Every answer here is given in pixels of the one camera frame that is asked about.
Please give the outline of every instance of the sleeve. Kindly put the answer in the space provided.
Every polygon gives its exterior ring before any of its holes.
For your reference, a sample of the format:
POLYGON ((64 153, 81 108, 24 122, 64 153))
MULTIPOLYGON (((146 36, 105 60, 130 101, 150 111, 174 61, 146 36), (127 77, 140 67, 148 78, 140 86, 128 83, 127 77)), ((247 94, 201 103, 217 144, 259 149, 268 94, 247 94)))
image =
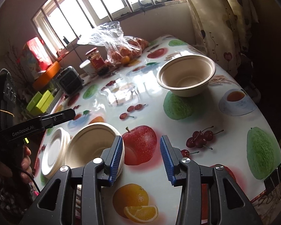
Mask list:
POLYGON ((25 211, 9 191, 6 178, 0 176, 0 212, 8 221, 20 221, 25 211))

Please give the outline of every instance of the curtain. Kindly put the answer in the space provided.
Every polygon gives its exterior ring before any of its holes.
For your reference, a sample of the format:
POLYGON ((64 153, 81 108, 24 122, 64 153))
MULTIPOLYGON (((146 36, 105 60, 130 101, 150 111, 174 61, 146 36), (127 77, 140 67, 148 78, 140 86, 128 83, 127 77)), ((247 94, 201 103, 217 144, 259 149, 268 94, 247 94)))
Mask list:
POLYGON ((258 17, 251 0, 187 0, 196 46, 232 77, 248 51, 252 22, 258 17))

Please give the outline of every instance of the finger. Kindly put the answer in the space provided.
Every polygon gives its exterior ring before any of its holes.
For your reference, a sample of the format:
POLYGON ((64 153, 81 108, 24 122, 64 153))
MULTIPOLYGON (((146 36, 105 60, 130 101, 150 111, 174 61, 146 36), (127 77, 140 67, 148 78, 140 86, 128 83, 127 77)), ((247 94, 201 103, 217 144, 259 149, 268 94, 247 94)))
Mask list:
POLYGON ((13 176, 13 173, 11 169, 6 166, 4 163, 0 162, 0 175, 11 178, 13 176))
POLYGON ((30 166, 31 160, 28 156, 25 156, 22 160, 21 166, 22 169, 26 170, 30 166))
MULTIPOLYGON (((26 170, 29 174, 32 174, 32 169, 31 167, 29 167, 27 170, 26 170)), ((21 173, 21 178, 22 178, 22 181, 26 184, 30 183, 31 182, 31 179, 30 177, 25 174, 25 173, 21 173)))
POLYGON ((31 155, 31 151, 27 146, 24 146, 24 155, 25 156, 30 156, 31 155))

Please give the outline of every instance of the rubber band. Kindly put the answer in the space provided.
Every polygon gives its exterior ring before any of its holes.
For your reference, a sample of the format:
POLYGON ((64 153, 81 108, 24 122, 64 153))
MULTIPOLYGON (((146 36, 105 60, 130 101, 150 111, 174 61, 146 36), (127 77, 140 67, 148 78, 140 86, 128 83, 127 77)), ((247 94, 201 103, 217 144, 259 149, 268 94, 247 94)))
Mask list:
POLYGON ((9 114, 11 114, 14 117, 14 114, 12 114, 11 112, 4 111, 4 110, 0 110, 0 112, 9 113, 9 114))

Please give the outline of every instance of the window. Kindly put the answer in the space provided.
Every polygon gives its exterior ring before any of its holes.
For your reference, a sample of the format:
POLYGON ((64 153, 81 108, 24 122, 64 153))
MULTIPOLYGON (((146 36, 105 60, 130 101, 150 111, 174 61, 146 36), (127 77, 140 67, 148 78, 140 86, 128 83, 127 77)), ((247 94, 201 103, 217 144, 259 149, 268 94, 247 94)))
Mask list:
POLYGON ((48 0, 32 22, 55 56, 95 26, 168 1, 173 0, 48 0))

